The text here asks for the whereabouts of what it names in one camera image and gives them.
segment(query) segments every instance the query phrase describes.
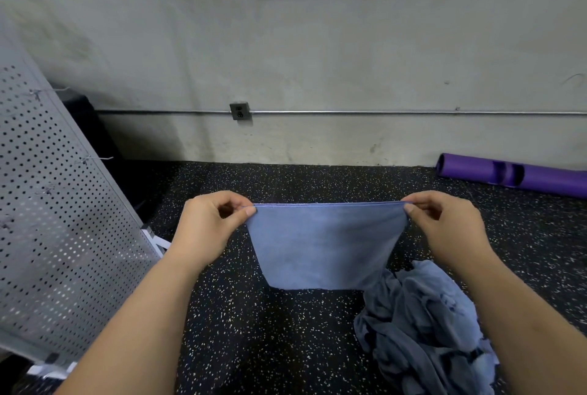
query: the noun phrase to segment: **crumpled fabric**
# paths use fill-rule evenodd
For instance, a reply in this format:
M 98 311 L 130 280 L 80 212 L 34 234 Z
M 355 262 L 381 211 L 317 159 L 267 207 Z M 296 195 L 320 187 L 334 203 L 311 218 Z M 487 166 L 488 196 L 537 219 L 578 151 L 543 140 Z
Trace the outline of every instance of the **crumpled fabric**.
M 493 395 L 499 363 L 473 302 L 429 260 L 385 270 L 355 319 L 363 350 L 405 395 Z
M 265 203 L 246 221 L 259 266 L 284 290 L 364 290 L 407 225 L 404 202 Z

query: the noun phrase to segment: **forearm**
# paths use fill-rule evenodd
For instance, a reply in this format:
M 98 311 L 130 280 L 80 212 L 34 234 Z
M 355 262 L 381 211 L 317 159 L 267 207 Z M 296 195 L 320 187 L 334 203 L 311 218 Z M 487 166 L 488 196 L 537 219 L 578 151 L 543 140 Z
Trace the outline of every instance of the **forearm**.
M 198 272 L 161 259 L 114 315 L 58 395 L 171 394 Z
M 516 395 L 571 395 L 587 387 L 587 339 L 488 256 L 460 272 Z

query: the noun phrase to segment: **left hand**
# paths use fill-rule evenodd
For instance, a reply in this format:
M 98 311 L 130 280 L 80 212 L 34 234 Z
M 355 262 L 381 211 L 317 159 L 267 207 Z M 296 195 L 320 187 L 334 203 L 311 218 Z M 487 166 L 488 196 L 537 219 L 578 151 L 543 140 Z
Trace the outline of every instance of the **left hand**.
M 188 200 L 165 258 L 175 258 L 199 273 L 222 254 L 234 230 L 256 212 L 249 199 L 232 191 Z

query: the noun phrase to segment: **perforated metal panel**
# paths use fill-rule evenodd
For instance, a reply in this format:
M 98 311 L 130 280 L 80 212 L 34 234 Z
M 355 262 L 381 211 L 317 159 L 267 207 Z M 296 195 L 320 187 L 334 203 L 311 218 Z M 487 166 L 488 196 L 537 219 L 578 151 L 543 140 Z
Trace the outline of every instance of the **perforated metal panel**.
M 66 366 L 158 255 L 11 29 L 0 30 L 0 346 Z

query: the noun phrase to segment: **wall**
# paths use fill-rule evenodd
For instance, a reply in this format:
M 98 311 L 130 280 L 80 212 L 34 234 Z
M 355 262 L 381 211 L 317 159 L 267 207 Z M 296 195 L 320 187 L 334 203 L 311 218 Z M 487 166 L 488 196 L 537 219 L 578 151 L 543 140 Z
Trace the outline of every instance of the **wall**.
M 0 0 L 97 109 L 587 110 L 587 0 Z M 584 117 L 103 117 L 129 158 L 587 169 Z

